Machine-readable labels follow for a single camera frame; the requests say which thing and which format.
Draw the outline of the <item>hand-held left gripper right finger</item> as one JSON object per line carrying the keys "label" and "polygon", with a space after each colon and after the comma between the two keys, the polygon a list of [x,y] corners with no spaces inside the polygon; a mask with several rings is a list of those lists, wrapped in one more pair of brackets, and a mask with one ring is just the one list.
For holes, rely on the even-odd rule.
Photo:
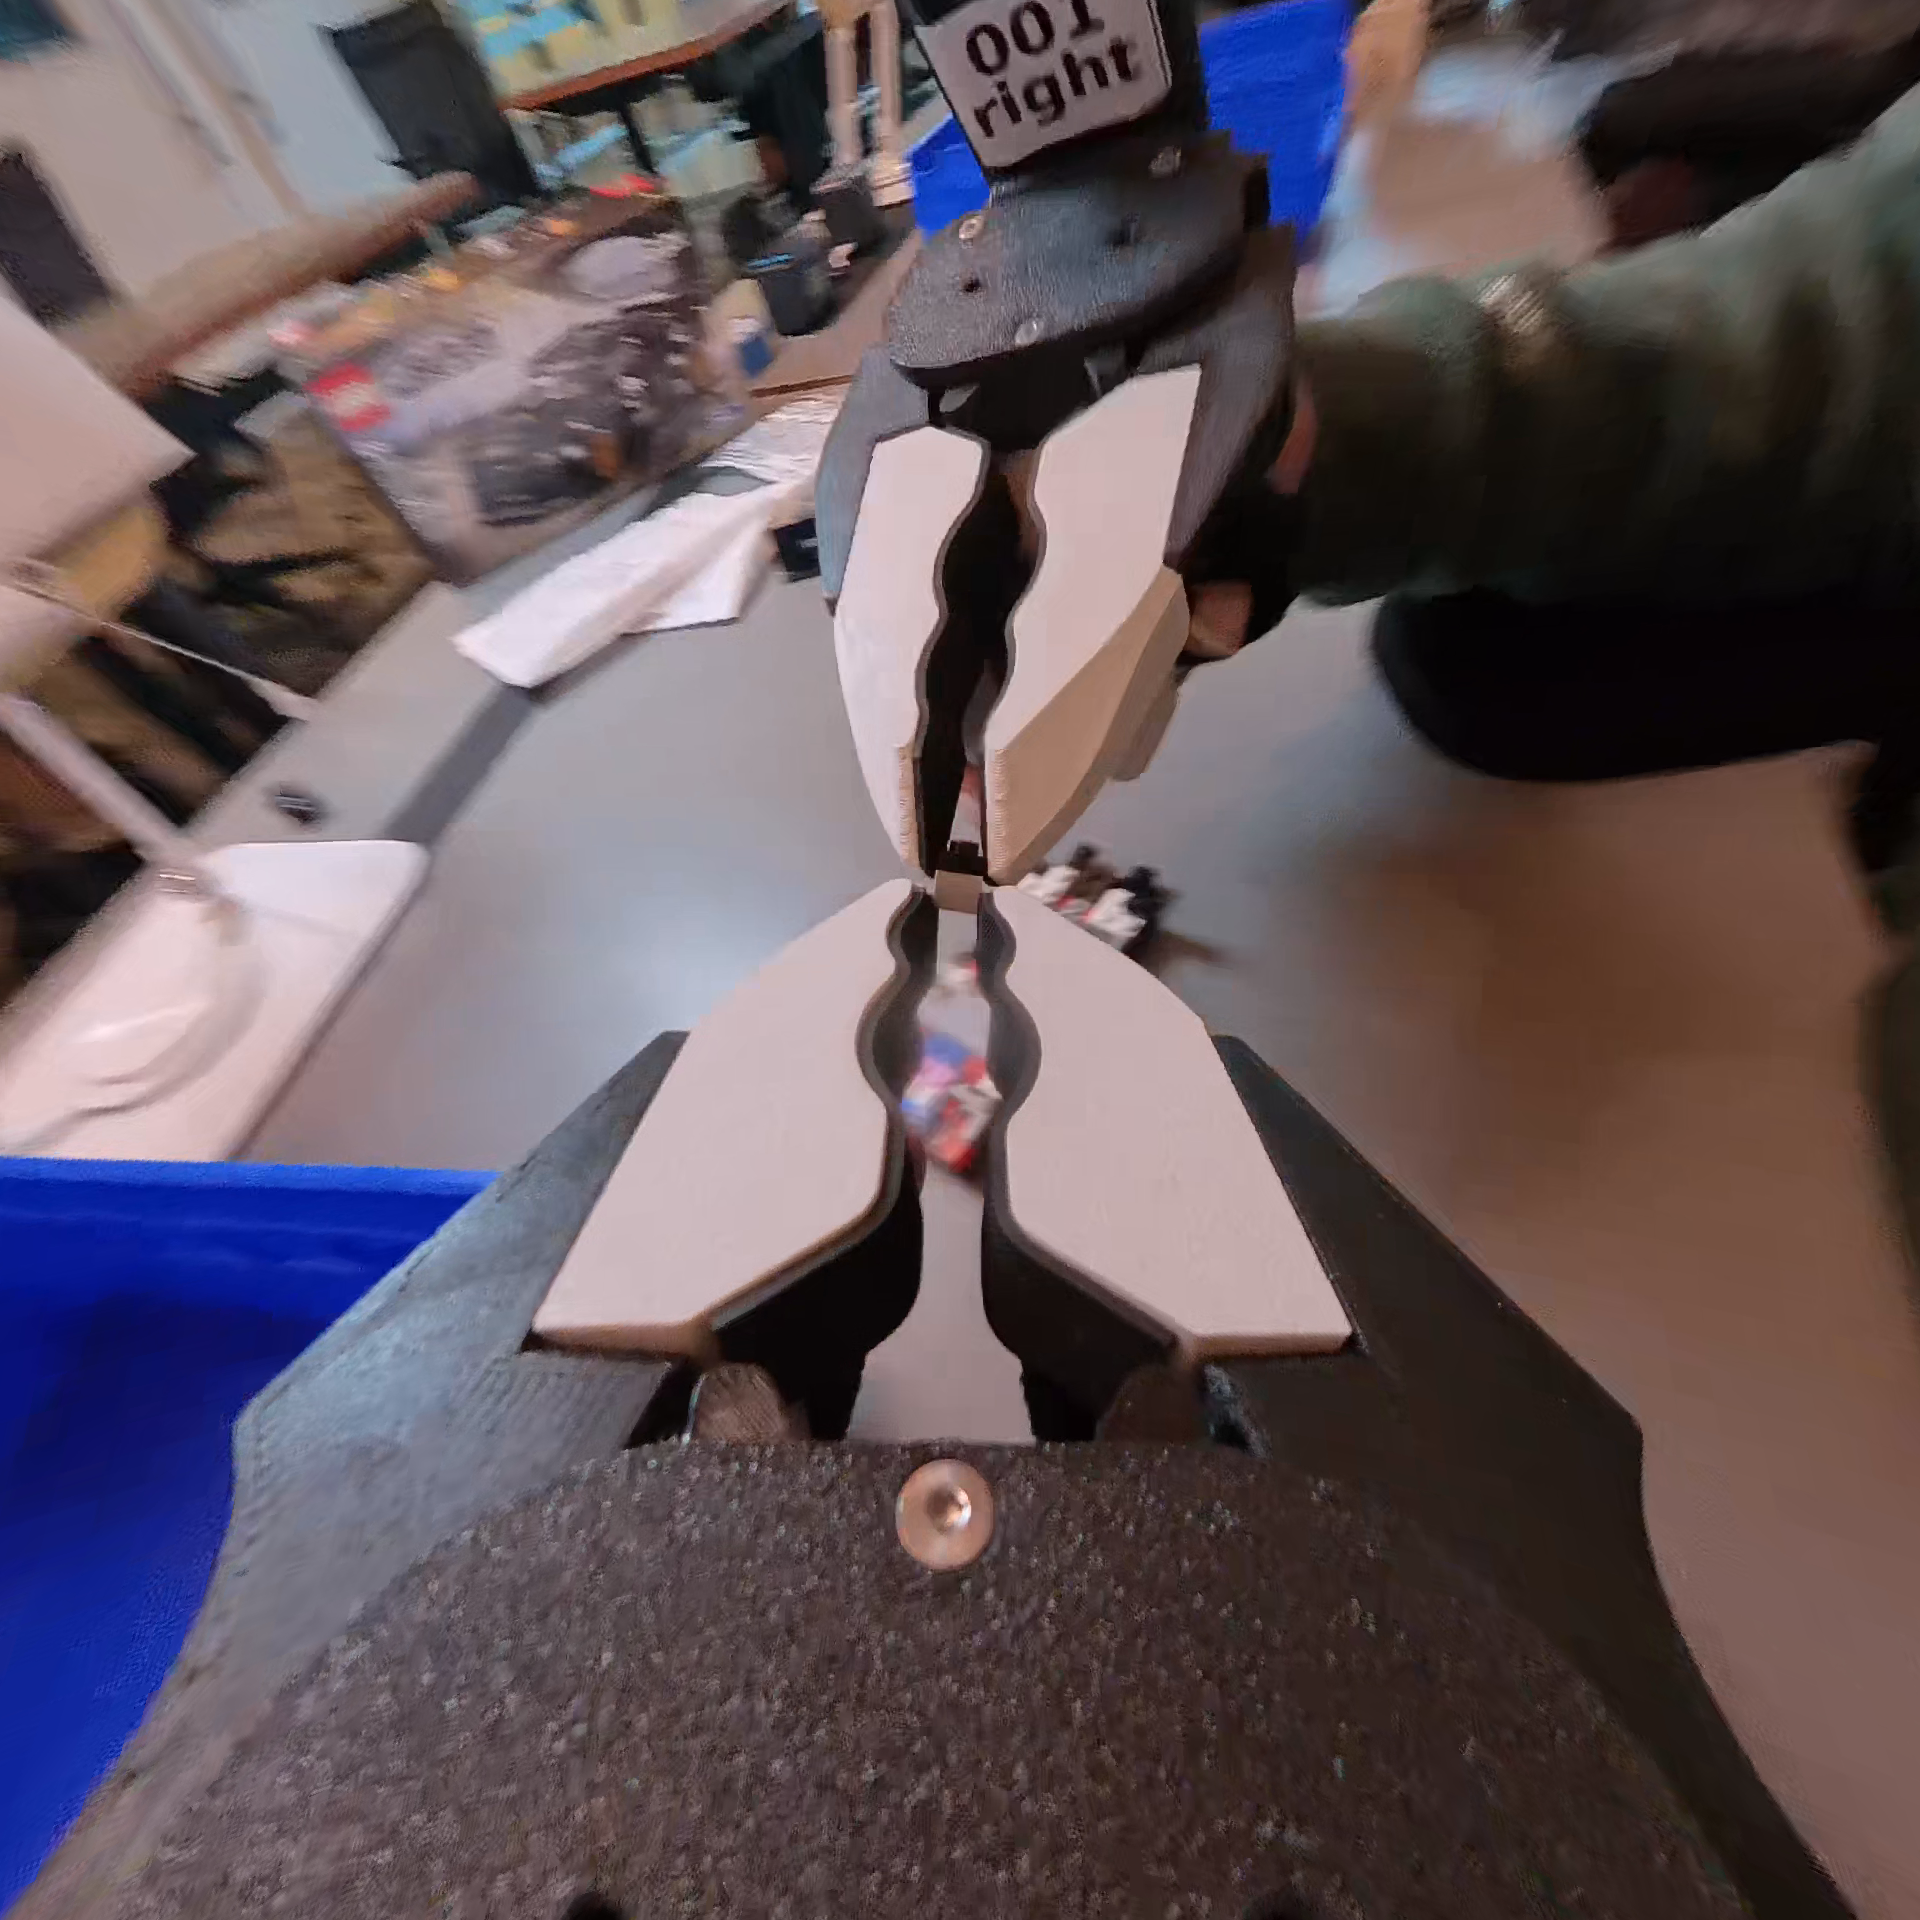
{"label": "hand-held left gripper right finger", "polygon": [[1239,1097],[1210,1027],[1026,891],[984,891],[1026,1056],[1002,1081],[1002,1217],[1183,1362],[1336,1354],[1350,1310]]}

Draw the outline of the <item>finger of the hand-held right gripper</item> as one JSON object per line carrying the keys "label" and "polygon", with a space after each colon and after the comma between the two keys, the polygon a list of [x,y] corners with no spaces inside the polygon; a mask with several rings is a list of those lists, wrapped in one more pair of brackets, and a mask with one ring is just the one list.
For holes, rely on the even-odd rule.
{"label": "finger of the hand-held right gripper", "polygon": [[1200,366],[1132,373],[1026,468],[1035,574],[978,730],[984,875],[1022,882],[1086,803],[1137,776],[1179,708],[1187,588],[1162,562]]}
{"label": "finger of the hand-held right gripper", "polygon": [[830,662],[866,803],[908,875],[978,882],[984,803],[965,803],[1001,695],[990,454],[908,425],[872,447],[830,604]]}

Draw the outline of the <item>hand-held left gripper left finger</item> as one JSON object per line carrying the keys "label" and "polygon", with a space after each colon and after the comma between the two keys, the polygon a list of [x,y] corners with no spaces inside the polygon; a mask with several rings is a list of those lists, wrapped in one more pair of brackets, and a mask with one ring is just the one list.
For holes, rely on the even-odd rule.
{"label": "hand-held left gripper left finger", "polygon": [[897,1116],[872,1033],[908,911],[908,882],[860,891],[685,1033],[538,1297],[538,1342],[720,1354],[739,1310],[878,1217]]}

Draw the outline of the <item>brick car model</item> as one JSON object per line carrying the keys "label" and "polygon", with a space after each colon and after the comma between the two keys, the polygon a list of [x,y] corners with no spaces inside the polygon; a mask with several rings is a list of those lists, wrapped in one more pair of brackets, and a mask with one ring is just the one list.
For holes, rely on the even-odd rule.
{"label": "brick car model", "polygon": [[[1118,869],[1095,841],[1073,841],[1072,853],[1026,869],[1014,891],[1042,898],[1053,913],[1073,923],[1123,954],[1154,946],[1173,903],[1156,869]],[[953,949],[935,964],[935,985],[916,1022],[923,1051],[897,1097],[904,1127],[929,1166],[937,1166],[946,1179],[972,1179],[984,1127],[1001,1116],[1001,1081],[984,1072],[990,1010],[978,991],[972,949]]]}

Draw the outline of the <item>person's right forearm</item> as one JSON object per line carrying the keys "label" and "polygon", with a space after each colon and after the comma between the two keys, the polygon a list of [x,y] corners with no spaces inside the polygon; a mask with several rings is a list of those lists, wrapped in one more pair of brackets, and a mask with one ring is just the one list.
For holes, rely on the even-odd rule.
{"label": "person's right forearm", "polygon": [[1920,569],[1920,108],[1703,229],[1413,273],[1297,325],[1315,602],[1815,588]]}

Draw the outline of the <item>toy car set box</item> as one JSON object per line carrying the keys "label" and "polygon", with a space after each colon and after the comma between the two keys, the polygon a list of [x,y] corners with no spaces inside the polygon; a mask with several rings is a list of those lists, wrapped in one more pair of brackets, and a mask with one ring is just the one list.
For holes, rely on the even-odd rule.
{"label": "toy car set box", "polygon": [[740,366],[657,184],[528,210],[277,337],[287,378],[443,588],[730,437]]}

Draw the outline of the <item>white numbered paper bag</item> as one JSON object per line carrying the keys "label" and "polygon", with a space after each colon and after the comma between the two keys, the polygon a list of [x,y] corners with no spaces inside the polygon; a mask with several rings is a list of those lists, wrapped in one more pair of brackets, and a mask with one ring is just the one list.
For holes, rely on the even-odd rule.
{"label": "white numbered paper bag", "polygon": [[454,649],[507,687],[538,687],[625,636],[730,621],[770,562],[799,485],[685,495],[466,621]]}

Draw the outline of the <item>white book stand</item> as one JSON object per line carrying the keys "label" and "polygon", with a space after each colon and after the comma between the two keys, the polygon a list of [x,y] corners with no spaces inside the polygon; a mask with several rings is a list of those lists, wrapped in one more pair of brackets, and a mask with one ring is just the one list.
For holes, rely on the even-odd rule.
{"label": "white book stand", "polygon": [[3,1022],[3,1161],[224,1161],[427,882],[402,839],[197,841],[32,686],[116,636],[183,447],[20,294],[0,319],[3,745],[145,853],[129,898]]}

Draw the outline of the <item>large blue plastic bin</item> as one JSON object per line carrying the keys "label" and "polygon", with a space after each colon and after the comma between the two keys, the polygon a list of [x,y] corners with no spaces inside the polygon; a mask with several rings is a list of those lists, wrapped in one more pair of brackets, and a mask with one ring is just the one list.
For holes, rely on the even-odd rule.
{"label": "large blue plastic bin", "polygon": [[234,1517],[234,1418],[495,1169],[0,1166],[0,1901],[107,1778]]}

